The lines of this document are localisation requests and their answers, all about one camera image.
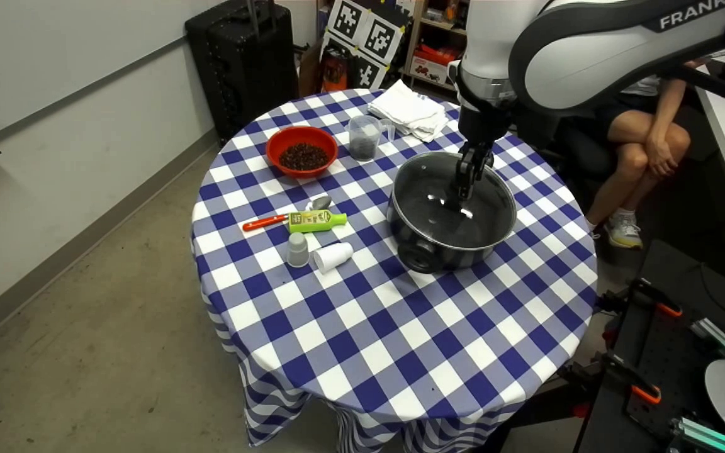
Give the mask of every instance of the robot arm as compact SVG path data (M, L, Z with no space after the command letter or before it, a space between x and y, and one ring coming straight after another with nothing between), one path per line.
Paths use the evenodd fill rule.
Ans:
M470 0L453 79L461 195L518 107L586 111L599 94L725 47L725 0Z

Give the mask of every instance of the person's hand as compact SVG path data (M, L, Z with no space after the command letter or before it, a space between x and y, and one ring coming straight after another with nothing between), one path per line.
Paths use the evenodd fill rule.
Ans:
M667 178L675 173L675 157L672 157L672 151L670 151L670 144L664 135L657 135L653 132L645 144L648 147L648 169L660 176L660 178Z

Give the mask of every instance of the small bowl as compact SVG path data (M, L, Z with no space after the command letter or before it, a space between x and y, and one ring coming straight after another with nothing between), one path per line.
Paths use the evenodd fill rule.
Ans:
M322 152L321 164L308 166L308 169L298 169L298 166L288 166L288 151L292 145L309 145L315 151ZM333 160L337 157L337 141L334 135L331 135L322 128L313 128L313 126L288 126L283 130L276 130L270 141L268 141L268 151L264 157L273 169L276 169L279 173L289 176L289 178L318 178L322 176Z

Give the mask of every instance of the blue and white checkered tablecloth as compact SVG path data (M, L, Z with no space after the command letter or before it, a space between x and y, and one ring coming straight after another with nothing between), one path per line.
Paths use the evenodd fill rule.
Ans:
M434 144L404 135L361 164L346 155L346 122L372 97L328 92L259 116L222 147L198 188L193 262L220 340L240 357L255 444L315 395L337 407L342 449L377 449L396 432L414 449L473 448L571 357L592 316L586 219L555 169L512 132L493 145L493 169L518 205L512 235L470 268L409 271L388 225L391 183L409 157L461 147L459 107L446 106L451 122ZM264 141L292 122L339 141L321 181L288 181L264 164ZM349 219L309 235L313 248L352 244L334 271L289 268L285 225L240 228L321 194Z

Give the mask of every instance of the floor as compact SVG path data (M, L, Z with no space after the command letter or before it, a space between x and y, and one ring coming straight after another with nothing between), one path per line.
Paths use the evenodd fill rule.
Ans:
M0 327L0 453L250 449L240 376L203 315L190 256L191 201L211 155ZM514 429L506 449L563 453L576 429L579 420ZM333 444L333 413L309 405L259 453Z

